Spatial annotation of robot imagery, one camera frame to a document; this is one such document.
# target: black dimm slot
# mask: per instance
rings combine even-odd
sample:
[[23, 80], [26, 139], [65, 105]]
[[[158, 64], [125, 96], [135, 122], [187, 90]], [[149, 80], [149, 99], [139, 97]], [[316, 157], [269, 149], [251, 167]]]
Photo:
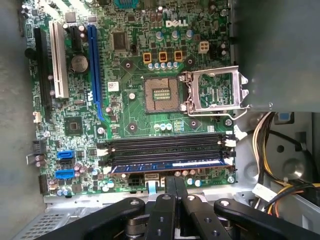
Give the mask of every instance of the black dimm slot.
[[46, 122], [51, 122], [52, 100], [50, 96], [49, 59], [47, 50], [47, 34], [39, 27], [34, 28], [37, 74], [40, 86], [41, 105], [44, 108]]
[[222, 158], [223, 153], [220, 150], [192, 151], [192, 152], [172, 152], [156, 153], [147, 155], [116, 156], [113, 158], [113, 165], [155, 163], [184, 160], [203, 160], [211, 158]]

